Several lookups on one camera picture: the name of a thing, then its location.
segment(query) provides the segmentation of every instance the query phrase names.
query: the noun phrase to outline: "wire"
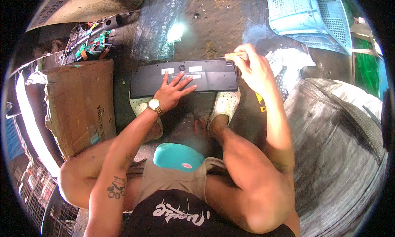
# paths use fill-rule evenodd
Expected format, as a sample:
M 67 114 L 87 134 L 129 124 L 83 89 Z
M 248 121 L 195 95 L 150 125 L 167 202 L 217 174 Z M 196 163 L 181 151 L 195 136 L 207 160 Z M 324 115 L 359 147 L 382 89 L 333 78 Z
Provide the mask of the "wire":
M 81 25 L 83 25 L 83 24 L 88 24 L 88 23 L 78 23 L 78 24 L 77 24 L 76 26 L 74 26 L 74 27 L 72 28 L 72 30 L 70 31 L 69 40 L 68 40 L 68 42 L 67 42 L 66 47 L 65 47 L 64 50 L 63 50 L 63 54 L 62 54 L 62 55 L 60 56 L 60 58 L 59 58 L 60 60 L 59 60 L 59 61 L 56 61 L 56 56 L 55 56 L 55 62 L 56 62 L 57 64 L 60 64 L 61 66 L 63 66 L 63 65 L 65 65 L 65 64 L 67 63 L 67 59 L 68 59 L 69 56 L 71 55 L 71 53 L 70 53 L 70 54 L 67 54 L 67 50 L 69 49 L 69 47 L 71 47 L 70 45 L 71 45 L 72 42 L 78 40 L 79 31 L 76 32 L 76 35 L 77 35 L 77 36 L 75 37 L 75 39 L 73 39 L 73 40 L 71 41 L 72 35 L 73 35 L 73 31 L 74 31 L 74 29 L 77 28 L 77 27 L 80 27 L 80 29 L 83 29 L 82 26 L 81 26 Z

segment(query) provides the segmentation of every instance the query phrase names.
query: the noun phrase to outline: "red pliers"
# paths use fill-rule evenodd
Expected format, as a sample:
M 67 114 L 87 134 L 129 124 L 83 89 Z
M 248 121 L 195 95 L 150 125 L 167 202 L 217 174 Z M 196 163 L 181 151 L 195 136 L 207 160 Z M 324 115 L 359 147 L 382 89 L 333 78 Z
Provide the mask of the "red pliers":
M 195 113 L 195 111 L 193 111 L 192 114 L 194 115 L 194 119 L 195 119 L 195 121 L 194 121 L 195 134 L 199 135 L 199 129 L 201 129 L 202 135 L 203 136 L 207 135 L 206 126 L 205 126 L 203 120 L 201 118 L 199 118 L 199 116 Z

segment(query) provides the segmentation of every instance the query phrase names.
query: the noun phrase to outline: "knee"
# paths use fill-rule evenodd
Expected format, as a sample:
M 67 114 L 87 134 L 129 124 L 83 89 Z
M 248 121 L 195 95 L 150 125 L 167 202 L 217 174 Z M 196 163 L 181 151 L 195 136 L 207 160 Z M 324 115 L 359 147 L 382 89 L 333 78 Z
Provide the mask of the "knee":
M 59 191 L 64 200 L 70 203 L 72 195 L 72 190 L 74 188 L 73 184 L 75 184 L 75 173 L 73 171 L 73 165 L 71 160 L 68 160 L 63 163 L 62 167 L 60 168 L 60 173 L 58 177 L 58 185 Z

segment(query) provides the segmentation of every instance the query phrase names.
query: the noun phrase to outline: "cardboard sheet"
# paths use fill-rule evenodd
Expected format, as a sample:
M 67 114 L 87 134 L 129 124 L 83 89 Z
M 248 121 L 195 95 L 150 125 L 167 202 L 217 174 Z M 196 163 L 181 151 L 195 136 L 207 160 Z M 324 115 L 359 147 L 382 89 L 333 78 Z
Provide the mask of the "cardboard sheet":
M 84 61 L 44 71 L 46 127 L 65 161 L 116 136 L 112 60 Z

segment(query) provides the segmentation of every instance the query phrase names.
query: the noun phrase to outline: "concrete floor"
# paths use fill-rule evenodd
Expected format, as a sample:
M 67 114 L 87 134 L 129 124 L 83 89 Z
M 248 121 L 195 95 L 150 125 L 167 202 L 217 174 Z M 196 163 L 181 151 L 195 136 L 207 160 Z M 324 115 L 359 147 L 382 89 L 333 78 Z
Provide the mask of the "concrete floor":
M 254 13 L 259 11 L 257 15 L 263 17 L 266 33 L 262 38 L 256 39 L 255 46 L 258 53 L 266 55 L 270 50 L 294 47 L 310 53 L 317 65 L 302 69 L 303 78 L 318 77 L 352 82 L 349 56 L 322 49 L 309 48 L 307 50 L 296 40 L 276 35 L 271 31 L 267 22 L 269 13 L 266 0 L 260 2 L 260 6 L 255 8 L 259 10 L 254 13 L 251 13 L 250 9 L 246 12 L 245 3 L 248 3 L 250 9 L 251 5 L 254 5 L 251 0 L 190 0 L 187 11 L 181 15 L 185 23 L 185 31 L 181 42 L 176 43 L 174 61 L 206 60 L 232 52 L 235 47 L 245 41 L 243 32 L 245 24 L 250 20 L 249 16 L 253 17 Z M 199 13 L 198 19 L 194 18 L 195 12 Z M 130 58 L 137 18 L 138 12 L 127 17 L 129 24 L 113 30 L 109 39 L 109 42 L 116 46 L 111 49 L 108 57 L 114 60 L 115 67 L 114 109 L 117 133 L 135 118 L 129 104 L 128 93 L 131 70 L 142 63 Z M 259 146 L 264 142 L 266 114 L 260 112 L 254 92 L 241 78 L 239 78 L 239 88 L 241 101 L 230 127 Z M 222 151 L 218 143 L 211 138 L 196 136 L 193 131 L 192 110 L 194 109 L 207 124 L 214 101 L 215 93 L 192 94 L 182 99 L 175 109 L 161 117 L 164 126 L 163 137 L 143 145 L 136 160 L 151 157 L 156 146 L 164 142 L 185 144 L 205 156 L 220 158 Z

